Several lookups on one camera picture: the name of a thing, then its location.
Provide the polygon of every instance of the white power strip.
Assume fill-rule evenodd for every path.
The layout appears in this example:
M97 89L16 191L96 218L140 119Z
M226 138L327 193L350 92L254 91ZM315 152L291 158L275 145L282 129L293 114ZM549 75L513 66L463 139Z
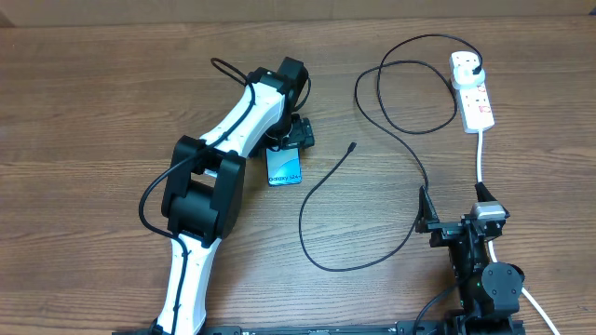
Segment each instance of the white power strip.
M466 133L478 133L478 151L476 154L476 174L478 182L482 182L482 133L494 126L493 110L488 100L484 79L484 70L480 74L474 74L472 70L478 66L478 56L469 51L457 51L449 58L449 65L452 71L452 84L456 89L457 104L462 114L462 123ZM498 262L494 254L493 241L488 242L491 261ZM526 288L521 293L528 299L542 318L549 325L553 334L559 335L559 331L550 320L547 313L540 307Z

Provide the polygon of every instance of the power plug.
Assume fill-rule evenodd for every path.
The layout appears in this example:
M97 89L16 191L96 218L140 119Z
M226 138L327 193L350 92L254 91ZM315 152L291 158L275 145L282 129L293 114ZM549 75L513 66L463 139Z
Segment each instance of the power plug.
M455 89L474 88L482 83L486 77L484 69L478 74L474 70L480 65L478 55L469 51L454 52L449 58L451 67L451 81Z
M484 84L486 74L484 70L477 75L471 74L472 70L478 66L478 56L473 52L457 51L452 54L449 63L452 68L452 84L456 89L457 104L462 114L464 131L478 133L494 126L493 110ZM469 69L470 74L458 76L458 74L462 74L460 71L462 68ZM466 88L457 88L456 78L470 83L481 79L481 82L477 85L466 85Z

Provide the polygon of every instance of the wall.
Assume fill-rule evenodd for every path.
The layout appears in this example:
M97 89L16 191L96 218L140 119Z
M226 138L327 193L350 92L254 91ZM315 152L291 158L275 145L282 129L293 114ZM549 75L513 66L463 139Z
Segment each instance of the wall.
M586 15L595 7L596 0L0 0L0 26Z

